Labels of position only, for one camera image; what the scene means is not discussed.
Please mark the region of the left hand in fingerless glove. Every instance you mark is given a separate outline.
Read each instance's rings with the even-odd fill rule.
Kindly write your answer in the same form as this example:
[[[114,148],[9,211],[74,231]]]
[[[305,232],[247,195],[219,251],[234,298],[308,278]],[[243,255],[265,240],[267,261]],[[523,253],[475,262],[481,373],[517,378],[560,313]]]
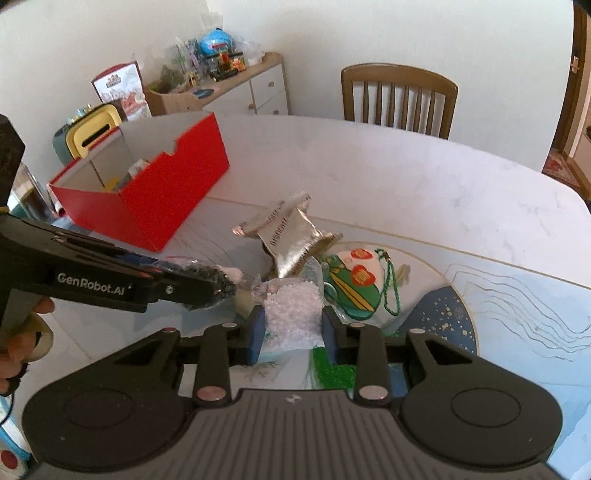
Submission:
[[[30,361],[41,358],[51,348],[53,333],[42,315],[54,311],[51,298],[42,297],[27,316],[25,323],[6,341],[1,350],[1,395],[12,393],[20,382],[20,376]]]

